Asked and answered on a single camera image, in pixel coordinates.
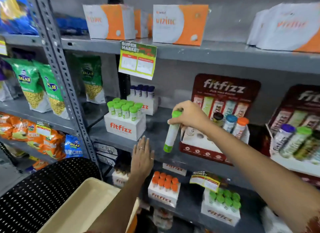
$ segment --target green snack bag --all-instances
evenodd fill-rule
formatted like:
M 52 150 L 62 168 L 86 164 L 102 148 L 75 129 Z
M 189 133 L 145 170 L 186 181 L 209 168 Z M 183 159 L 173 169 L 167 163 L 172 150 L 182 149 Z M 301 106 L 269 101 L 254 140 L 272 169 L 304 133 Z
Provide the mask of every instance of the green snack bag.
M 70 120 L 61 91 L 58 88 L 57 81 L 50 65 L 37 61 L 33 61 L 33 64 L 40 73 L 53 113 L 61 118 Z
M 102 87 L 101 59 L 99 56 L 78 57 L 87 101 L 95 104 L 106 103 Z
M 12 66 L 30 109 L 42 113 L 50 111 L 47 94 L 38 83 L 40 77 L 33 63 L 15 58 L 4 58 L 4 60 Z

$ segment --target beige tray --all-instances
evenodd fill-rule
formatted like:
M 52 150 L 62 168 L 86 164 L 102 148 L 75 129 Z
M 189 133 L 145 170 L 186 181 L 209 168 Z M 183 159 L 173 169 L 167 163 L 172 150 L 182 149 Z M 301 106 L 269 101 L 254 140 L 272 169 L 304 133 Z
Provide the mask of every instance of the beige tray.
M 86 179 L 42 226 L 38 233 L 86 232 L 119 191 L 120 189 L 96 178 Z M 139 200 L 137 198 L 128 227 L 138 207 Z

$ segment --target person's right hand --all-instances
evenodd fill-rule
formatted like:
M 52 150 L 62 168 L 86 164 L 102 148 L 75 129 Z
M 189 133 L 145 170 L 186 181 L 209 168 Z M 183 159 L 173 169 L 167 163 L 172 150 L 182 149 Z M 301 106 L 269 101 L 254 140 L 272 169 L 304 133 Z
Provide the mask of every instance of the person's right hand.
M 173 110 L 182 110 L 182 115 L 168 120 L 168 124 L 181 123 L 184 126 L 193 127 L 199 131 L 210 122 L 209 117 L 201 110 L 201 107 L 192 102 L 184 101 L 174 107 Z

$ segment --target blue cap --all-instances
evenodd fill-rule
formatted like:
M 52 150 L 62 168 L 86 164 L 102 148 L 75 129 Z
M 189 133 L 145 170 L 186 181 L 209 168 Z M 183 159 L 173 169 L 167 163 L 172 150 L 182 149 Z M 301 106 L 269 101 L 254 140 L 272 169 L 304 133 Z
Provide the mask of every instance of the blue cap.
M 147 91 L 148 88 L 149 88 L 149 85 L 145 85 L 145 86 L 142 87 L 142 91 Z
M 238 118 L 237 118 L 235 115 L 227 115 L 227 116 L 226 116 L 226 120 L 227 120 L 228 122 L 234 123 L 234 122 L 236 122 L 236 121 L 238 120 Z
M 290 124 L 282 124 L 281 129 L 288 133 L 294 133 L 296 131 L 296 128 L 294 126 L 291 126 Z
M 149 88 L 148 88 L 148 92 L 153 92 L 153 91 L 154 91 L 154 89 L 155 89 L 155 87 L 154 87 L 154 86 L 149 86 Z

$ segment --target person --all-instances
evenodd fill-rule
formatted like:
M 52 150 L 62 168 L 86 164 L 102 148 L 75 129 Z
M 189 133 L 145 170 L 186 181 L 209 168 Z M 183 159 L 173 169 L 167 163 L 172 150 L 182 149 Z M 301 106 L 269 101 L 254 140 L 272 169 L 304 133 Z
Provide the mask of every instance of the person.
M 293 232 L 320 233 L 320 192 L 315 187 L 211 122 L 196 103 L 184 101 L 173 110 L 182 111 L 182 115 L 169 119 L 168 124 L 181 124 L 182 129 L 186 126 L 193 127 L 205 134 L 239 168 L 255 191 Z M 132 156 L 133 165 L 136 168 L 137 164 L 143 166 L 143 172 L 136 171 L 136 176 L 128 180 L 106 208 L 111 219 L 105 214 L 104 220 L 108 223 L 105 223 L 106 230 L 101 230 L 103 233 L 126 231 L 135 198 L 140 190 L 133 184 L 142 185 L 151 171 L 154 158 L 153 153 L 149 156 L 149 141 L 147 140 L 145 147 L 143 141 L 144 138 L 139 141 L 138 150 L 134 147 Z

